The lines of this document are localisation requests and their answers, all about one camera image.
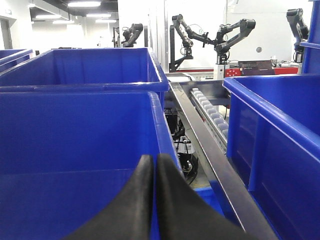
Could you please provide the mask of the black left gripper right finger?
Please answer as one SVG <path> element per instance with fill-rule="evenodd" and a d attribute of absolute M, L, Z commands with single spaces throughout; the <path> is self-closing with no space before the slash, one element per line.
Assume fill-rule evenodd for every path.
<path fill-rule="evenodd" d="M 156 210 L 162 240 L 251 240 L 252 235 L 208 205 L 185 181 L 171 156 L 156 160 Z"/>

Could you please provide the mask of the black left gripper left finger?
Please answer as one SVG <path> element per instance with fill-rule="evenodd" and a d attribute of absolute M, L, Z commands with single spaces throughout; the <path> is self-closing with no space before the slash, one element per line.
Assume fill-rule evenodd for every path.
<path fill-rule="evenodd" d="M 140 157 L 131 177 L 97 215 L 65 240 L 148 240 L 153 212 L 153 157 Z"/>

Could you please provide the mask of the black robot arm centre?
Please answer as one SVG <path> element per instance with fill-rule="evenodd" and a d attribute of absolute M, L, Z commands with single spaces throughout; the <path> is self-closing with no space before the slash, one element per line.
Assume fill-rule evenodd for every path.
<path fill-rule="evenodd" d="M 177 60 L 175 59 L 175 32 L 177 32 L 182 39 L 182 48 L 184 49 L 183 57 Z M 175 73 L 184 60 L 193 58 L 191 50 L 193 42 L 191 41 L 191 39 L 197 39 L 204 43 L 208 40 L 205 34 L 199 35 L 193 32 L 185 23 L 181 14 L 173 16 L 172 25 L 170 26 L 170 73 Z M 186 144 L 182 142 L 182 140 L 187 139 L 182 121 L 178 120 L 178 117 L 176 115 L 169 114 L 166 117 L 173 136 L 173 140 L 177 144 L 176 147 L 179 148 L 179 145 L 186 146 Z M 198 159 L 187 149 L 178 151 L 178 159 L 186 179 L 189 181 L 193 181 L 198 173 Z M 98 234 L 101 234 L 104 228 L 103 226 L 98 226 L 98 224 L 102 223 L 102 220 L 98 220 L 95 217 L 92 221 L 86 223 L 84 226 L 80 227 L 80 229 L 76 230 L 75 233 L 71 234 L 68 239 L 101 240 L 104 236 L 99 236 Z"/>

